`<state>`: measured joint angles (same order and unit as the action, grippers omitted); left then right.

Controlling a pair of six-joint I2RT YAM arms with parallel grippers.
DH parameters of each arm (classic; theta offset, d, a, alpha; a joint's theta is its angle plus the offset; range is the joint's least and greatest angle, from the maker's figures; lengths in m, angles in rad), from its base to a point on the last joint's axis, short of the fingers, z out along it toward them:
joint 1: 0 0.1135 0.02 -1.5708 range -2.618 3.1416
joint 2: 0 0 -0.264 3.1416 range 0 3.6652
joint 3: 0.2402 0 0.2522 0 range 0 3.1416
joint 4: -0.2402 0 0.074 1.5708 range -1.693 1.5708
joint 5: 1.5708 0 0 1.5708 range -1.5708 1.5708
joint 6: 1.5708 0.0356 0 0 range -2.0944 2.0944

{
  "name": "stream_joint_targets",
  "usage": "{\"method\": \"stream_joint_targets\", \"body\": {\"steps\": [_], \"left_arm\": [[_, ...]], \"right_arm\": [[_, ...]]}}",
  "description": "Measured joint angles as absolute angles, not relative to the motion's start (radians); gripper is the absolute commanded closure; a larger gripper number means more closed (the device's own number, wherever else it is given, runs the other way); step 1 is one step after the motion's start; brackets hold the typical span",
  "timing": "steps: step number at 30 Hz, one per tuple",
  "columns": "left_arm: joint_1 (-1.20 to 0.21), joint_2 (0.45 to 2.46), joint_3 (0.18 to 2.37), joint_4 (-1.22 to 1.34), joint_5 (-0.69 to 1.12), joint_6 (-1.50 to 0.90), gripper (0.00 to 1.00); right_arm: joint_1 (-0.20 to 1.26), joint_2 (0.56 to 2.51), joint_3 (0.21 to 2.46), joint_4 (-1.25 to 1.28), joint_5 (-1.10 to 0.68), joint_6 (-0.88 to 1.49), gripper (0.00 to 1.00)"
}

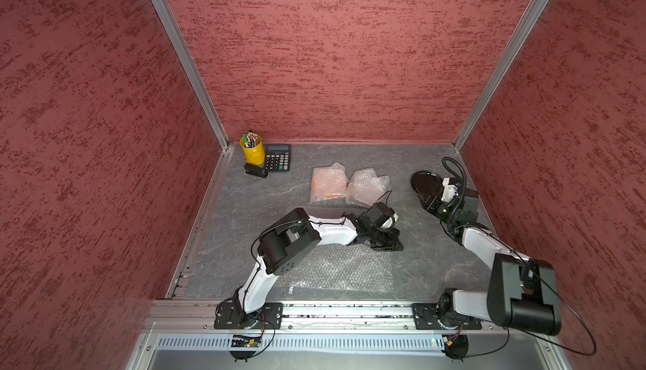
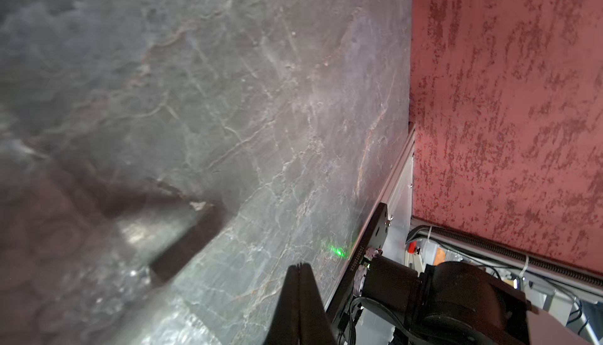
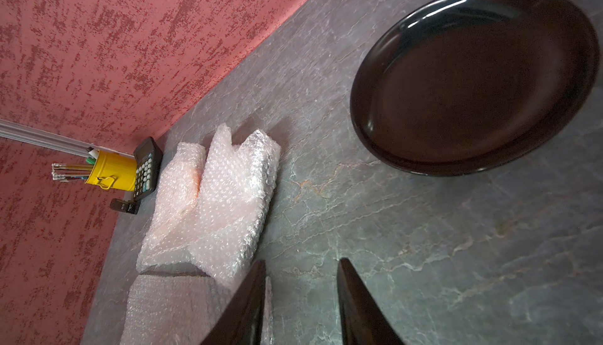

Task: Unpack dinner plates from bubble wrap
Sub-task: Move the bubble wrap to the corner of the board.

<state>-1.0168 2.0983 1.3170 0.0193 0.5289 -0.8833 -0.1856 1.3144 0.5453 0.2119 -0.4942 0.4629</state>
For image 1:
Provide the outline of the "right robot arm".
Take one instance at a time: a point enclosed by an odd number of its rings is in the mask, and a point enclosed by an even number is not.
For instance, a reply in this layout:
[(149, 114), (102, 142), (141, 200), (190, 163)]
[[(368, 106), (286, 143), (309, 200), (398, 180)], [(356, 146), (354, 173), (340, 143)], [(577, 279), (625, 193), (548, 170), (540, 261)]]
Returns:
[(562, 327), (554, 268), (535, 261), (496, 238), (476, 222), (477, 213), (464, 209), (455, 196), (449, 202), (430, 193), (422, 208), (440, 219), (449, 238), (476, 255), (491, 269), (485, 292), (446, 289), (437, 303), (438, 322), (446, 329), (478, 319), (497, 326), (556, 336)]

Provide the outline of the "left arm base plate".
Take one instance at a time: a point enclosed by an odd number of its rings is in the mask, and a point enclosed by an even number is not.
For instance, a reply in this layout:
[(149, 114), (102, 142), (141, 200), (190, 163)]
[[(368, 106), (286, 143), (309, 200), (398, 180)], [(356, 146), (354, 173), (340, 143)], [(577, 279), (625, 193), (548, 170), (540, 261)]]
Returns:
[(225, 301), (215, 310), (213, 327), (216, 330), (278, 330), (281, 327), (284, 305), (266, 303), (257, 311), (244, 313), (235, 303)]

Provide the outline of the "clear bubble wrap sheet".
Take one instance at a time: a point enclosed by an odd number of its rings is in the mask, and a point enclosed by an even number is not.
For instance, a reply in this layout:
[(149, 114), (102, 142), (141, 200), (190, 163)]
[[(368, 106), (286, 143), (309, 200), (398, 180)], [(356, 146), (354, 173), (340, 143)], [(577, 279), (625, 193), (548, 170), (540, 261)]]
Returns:
[(281, 298), (315, 298), (316, 294), (385, 294), (394, 290), (392, 253), (368, 245), (315, 247), (295, 269), (279, 277), (271, 291)]

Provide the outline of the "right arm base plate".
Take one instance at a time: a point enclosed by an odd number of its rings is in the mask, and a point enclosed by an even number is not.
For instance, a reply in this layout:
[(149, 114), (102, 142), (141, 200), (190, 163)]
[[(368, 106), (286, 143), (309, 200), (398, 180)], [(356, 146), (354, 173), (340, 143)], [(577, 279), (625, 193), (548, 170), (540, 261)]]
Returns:
[(479, 319), (452, 311), (442, 311), (437, 304), (416, 303), (411, 305), (412, 318), (419, 331), (479, 331)]

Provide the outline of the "black dinner plate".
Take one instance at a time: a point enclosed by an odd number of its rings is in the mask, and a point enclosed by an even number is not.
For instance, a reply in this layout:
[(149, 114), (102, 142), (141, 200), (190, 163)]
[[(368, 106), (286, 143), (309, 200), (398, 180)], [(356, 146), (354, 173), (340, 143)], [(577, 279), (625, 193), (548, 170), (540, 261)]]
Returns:
[(443, 178), (432, 171), (417, 171), (410, 178), (412, 189), (418, 195), (443, 195)]

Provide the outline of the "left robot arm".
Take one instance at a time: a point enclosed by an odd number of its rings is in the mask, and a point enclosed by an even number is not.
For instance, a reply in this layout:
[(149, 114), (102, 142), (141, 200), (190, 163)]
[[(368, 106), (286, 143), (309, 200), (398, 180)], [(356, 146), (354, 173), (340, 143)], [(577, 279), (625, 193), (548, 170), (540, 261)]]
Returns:
[(233, 321), (242, 329), (260, 321), (269, 291), (278, 278), (294, 269), (322, 245), (366, 245), (376, 251), (400, 251), (398, 215), (382, 202), (356, 215), (318, 218), (296, 208), (264, 230), (252, 243), (254, 267), (247, 281), (235, 291)]

